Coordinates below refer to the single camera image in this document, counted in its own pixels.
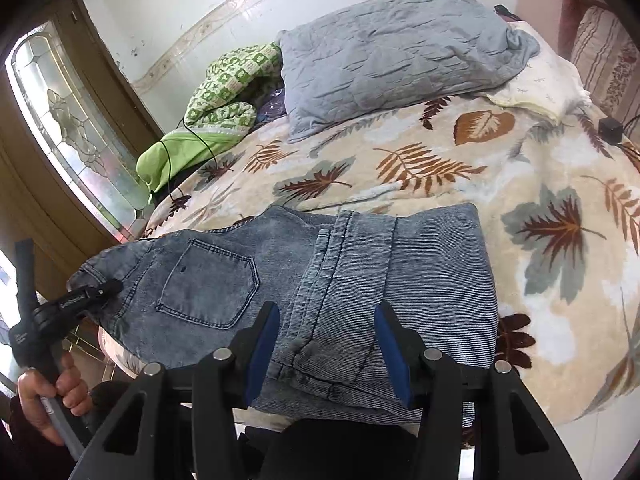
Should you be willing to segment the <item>person's left hand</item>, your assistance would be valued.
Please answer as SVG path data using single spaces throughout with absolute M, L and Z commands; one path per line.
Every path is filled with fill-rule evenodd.
M 64 440 L 54 428 L 41 399 L 60 396 L 66 408 L 76 417 L 85 416 L 93 409 L 88 385 L 82 379 L 70 352 L 62 352 L 61 365 L 63 370 L 54 384 L 50 384 L 34 368 L 21 374 L 17 382 L 17 393 L 26 420 L 57 446 L 62 446 Z

